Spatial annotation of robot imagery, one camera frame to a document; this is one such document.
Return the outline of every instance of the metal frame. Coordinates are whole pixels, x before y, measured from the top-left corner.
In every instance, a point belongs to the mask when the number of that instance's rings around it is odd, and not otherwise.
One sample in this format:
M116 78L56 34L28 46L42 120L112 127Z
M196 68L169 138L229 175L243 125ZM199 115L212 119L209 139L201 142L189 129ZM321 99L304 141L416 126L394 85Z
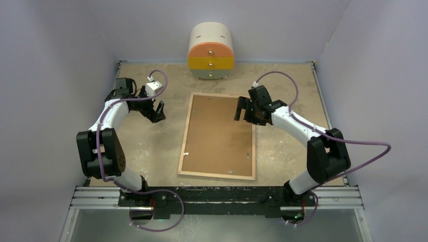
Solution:
M69 242L73 236L76 220L79 216L79 209L70 209L68 211L66 224L64 225L63 233L61 234L60 242Z
M119 76L122 63L132 63L127 61L118 62L117 77ZM318 77L316 75L315 64L311 64L312 73L315 78L316 86L319 92L319 97L323 105L324 113L327 118L329 128L332 127L327 108L324 102L324 97L321 92ZM344 187L320 187L315 189L316 195L319 197L318 209L353 209L357 218L358 228L364 242L371 242L371 235L367 226L364 205L361 199L361 194L358 187L350 187L347 177L343 177ZM150 207L119 207L119 188L117 187L76 187L70 204L70 210L61 235L61 242L71 241L73 231L76 225L76 220L79 216L79 211L82 209L124 209L124 210L151 210ZM281 210L296 210L296 207L281 207Z
M76 187L70 210L151 210L150 207L119 207L119 190L117 187ZM315 194L319 197L319 209L363 209L361 195L357 187L320 187L315 189ZM281 210L296 210L296 207L281 207Z

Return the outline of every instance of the cable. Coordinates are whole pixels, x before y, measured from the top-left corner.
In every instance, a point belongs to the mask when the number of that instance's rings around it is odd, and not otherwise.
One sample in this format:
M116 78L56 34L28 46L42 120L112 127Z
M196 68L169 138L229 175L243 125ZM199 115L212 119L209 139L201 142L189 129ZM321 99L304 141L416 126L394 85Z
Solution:
M100 129L101 129L102 122L104 121L104 118L105 118L105 116L107 115L107 113L109 112L109 110L110 110L114 105L116 105L116 104L118 104L118 103L120 103L120 102L125 102L125 101L147 101L147 100L151 100L151 99L154 99L154 98L158 97L159 95L161 95L161 94L165 91L165 89L167 88L167 85L168 85L168 77L167 77L166 73L165 73L165 72L163 72L163 71L161 71L161 70L154 70L154 71L150 72L149 76L151 77L151 75L152 75L153 73L155 73L155 72L160 72L160 73L164 76L164 78L165 78L165 85L164 85L164 87L160 90L160 92L159 92L158 94L156 94L156 95L152 96L152 97L144 97L144 98L124 98L124 99L119 99L119 100L117 100L117 101L115 101L115 102L111 103L111 105L110 105L110 106L108 106L108 107L107 107L107 108L102 112L101 116L99 117L99 122L98 122L98 125L97 125L97 127L96 127L96 135L95 135L95 137L96 137L96 141L95 141L95 142L96 142L96 150L97 150L97 156L98 156L98 161L99 161L99 170L100 170L100 172L101 172L101 178L102 178L102 180L103 180L104 182L113 182L115 185L117 185L117 186L118 186L118 187L120 187L121 189L126 190L126 191L129 191L129 192L132 192L132 193L135 193L135 194L138 194L138 195L148 195L148 194L153 194L153 193L157 193L157 192L167 192L167 193L171 193L171 194L173 194L175 197L177 197L177 199L180 201L180 204L181 204L181 215L180 215L180 218L177 220L177 222L176 222L175 224L173 224L172 226L170 226L170 227L168 227L168 228L164 228L164 229L151 229L151 228L145 228L145 227L142 227L142 226L136 225L135 223L133 223L133 222L131 221L131 224L133 224L133 225L134 225L135 227L137 227L137 228L140 228L140 229L143 229L143 230L147 230L147 231L152 231L152 232L162 232L162 231L167 231L167 230L170 230L170 229L174 228L174 227L175 227L175 226L177 226L177 225L181 222L181 220L183 219L183 217L184 217L184 203L183 203L183 200L181 200L181 198L180 198L180 196L178 196L178 194L176 194L176 193L174 193L173 191L170 191L170 190L166 190L166 189L159 189L159 190L153 190L153 191L149 191L149 192L139 192L139 191L135 191L135 190L132 190L132 189L129 189L129 188L127 188L127 187L123 186L122 184L120 184L120 183L116 182L113 178L109 178L109 179L107 179L107 178L105 177L104 166L102 165L102 156L101 156L101 149L100 149L100 144L99 144L99 139L100 139L100 137L99 137L99 132L100 132Z
M310 192L313 194L313 197L315 197L315 207L313 208L313 211L311 212L311 214L309 215L309 217L306 218L306 219L304 219L301 223L291 223L294 226L301 226L301 225L306 224L308 221L311 220L311 218L314 216L314 214L315 214L315 212L316 212L316 210L318 208L318 196L312 190Z
M139 93L139 94L141 94L141 88L138 88L138 89L135 91L134 95L137 95L138 90L140 90L140 93Z
M290 105L288 106L288 112L290 113L290 116L291 116L294 120L296 120L299 124L301 124L301 125L303 125L303 126L307 127L308 129L313 130L314 132L317 132L318 134L320 134L320 135L322 135L322 136L326 137L327 139L330 139L330 140L333 140L333 141L336 141L336 142L348 143L348 144L356 144L356 145L376 145L376 146L386 146L386 147L387 147L385 151L383 151L383 152L382 152L382 153L380 153L379 155L377 155L377 156L373 157L373 158L372 158L372 159L370 159L369 161L367 161L367 162L365 162L365 163L363 163L363 164L361 164L361 165L359 165L359 166L357 166L357 167L355 167L355 168L353 168L353 169L350 169L350 170L345 171L345 172L343 172L343 173L341 173L341 174L338 174L338 175L336 175L336 176L334 176L334 177L330 178L330 179L329 179L329 180L327 180L326 182L329 182L329 181L334 180L334 179L336 179L336 178L339 178L339 177L342 177L342 176L344 176L344 175L350 174L350 173L352 173L352 172L354 172L354 171L357 171L357 170L359 170L359 169L361 169L361 168L365 167L366 165L371 164L371 163L372 163L372 162L374 162L375 160L378 160L379 158L381 158L381 157L385 156L388 152L390 152L390 150L391 150L391 145L390 145L390 144L388 144L388 143L386 143L386 142L370 142L370 141L355 141L355 140L338 139L338 138L335 138L335 137L331 137L331 136L329 136L328 134L324 133L323 131L320 131L320 130L318 130L318 129L314 128L313 126L311 126L311 125L309 125L309 124L307 124L307 123L305 123L305 122L303 122L303 121L299 120L299 119L298 119L298 118L293 114L292 109L291 109L291 107L296 103L297 98L299 97L299 88L297 87L297 83L296 83L296 81L295 81L291 76L289 76L287 73L280 72L280 71L267 72L267 73L263 74L262 76L260 76L260 77L259 77L259 78L254 82L253 87L256 87L256 86L258 85L258 82L259 82L263 77L265 77L265 76L267 76L267 75L269 75L269 74L272 74L272 73L278 73L278 74L284 75L284 76L288 77L288 78L291 80L291 82L293 83L294 88L296 89L296 96L294 97L294 100L290 103ZM317 186L315 186L315 187L311 188L311 191L312 191L313 189L316 189L316 188L318 188L318 187L322 186L322 185L323 185L323 184L318 184ZM308 220L310 220L310 219L312 218L312 216L314 215L314 213L315 213L315 211L316 211L316 208L317 208L317 206L318 206L318 197L316 196L316 194L315 194L314 192L312 192L312 193L314 194L314 196L315 196L315 198L316 198L315 208L314 208L313 212L311 213L311 215L310 215L307 219L305 219L303 222L299 223L299 225L302 225L302 224L307 223L307 222L308 222Z
M135 80L134 79L132 79L132 83L134 84L134 86L135 86L135 91L134 91L134 95L135 94L137 94L137 83L135 82Z

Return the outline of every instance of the table surface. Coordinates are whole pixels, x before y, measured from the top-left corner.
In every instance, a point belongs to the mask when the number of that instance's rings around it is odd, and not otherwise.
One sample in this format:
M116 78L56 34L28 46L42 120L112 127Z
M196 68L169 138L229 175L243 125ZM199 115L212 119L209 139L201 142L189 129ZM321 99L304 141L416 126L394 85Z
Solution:
M262 74L282 71L295 79L299 99L293 110L314 124L328 128L310 64L235 64L226 80L197 80L183 64L122 64L119 77L132 78L141 87L154 69L167 73L166 91L157 99L165 102L166 120L152 124L139 112L130 112L118 130L127 166L144 176L149 186L282 186L306 169L306 149L291 135L274 126L256 127L256 180L236 180L178 175L178 164L191 92L248 96L248 89ZM162 75L153 75L163 83ZM272 100L290 103L295 89L280 74L262 79ZM93 179L91 186L114 186ZM328 186L343 186L338 178Z

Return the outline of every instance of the gray wall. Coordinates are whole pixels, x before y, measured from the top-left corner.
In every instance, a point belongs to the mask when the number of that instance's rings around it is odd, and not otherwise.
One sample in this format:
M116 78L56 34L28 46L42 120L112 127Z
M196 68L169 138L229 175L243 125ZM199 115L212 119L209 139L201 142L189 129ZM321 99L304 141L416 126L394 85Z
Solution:
M89 0L116 58L186 61L202 22L226 24L238 61L313 61L350 0Z
M428 2L352 0L317 72L333 125L346 138L392 144L349 175L374 241L426 241ZM382 148L348 145L353 166Z
M85 1L1 1L0 33L0 237L58 241L115 59Z

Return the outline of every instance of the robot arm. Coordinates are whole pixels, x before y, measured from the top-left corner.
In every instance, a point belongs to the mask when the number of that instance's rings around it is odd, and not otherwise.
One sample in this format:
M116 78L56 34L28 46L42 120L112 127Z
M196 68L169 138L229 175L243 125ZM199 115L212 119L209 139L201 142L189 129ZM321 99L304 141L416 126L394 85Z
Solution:
M134 80L129 78L116 79L115 89L105 99L103 112L119 99L152 97L163 87L160 82L149 77L149 82L141 87L141 91L137 95L133 90L133 82ZM160 101L156 110L153 109L154 102L154 99L118 102L108 110L100 129L100 148L106 178L113 178L116 182L134 191L144 190L147 182L126 166L125 154L116 130L129 111L139 111L152 123L164 120L166 118L163 112L164 102ZM97 179L101 179L101 173L95 135L100 119L101 115L88 131L79 132L76 137L83 173L87 177L93 176Z
M245 110L244 120L255 125L265 126L267 123L277 126L292 135L307 148L306 170L284 184L285 195L289 198L299 197L313 187L323 184L330 178L338 175L351 166L345 144L328 140L319 133L342 139L342 133L338 129L327 130L316 126L295 112L299 120L314 127L309 130L289 113L289 109L283 101L273 101L264 86L258 86L248 90L250 98L239 97L235 114L235 120L239 120L241 110Z

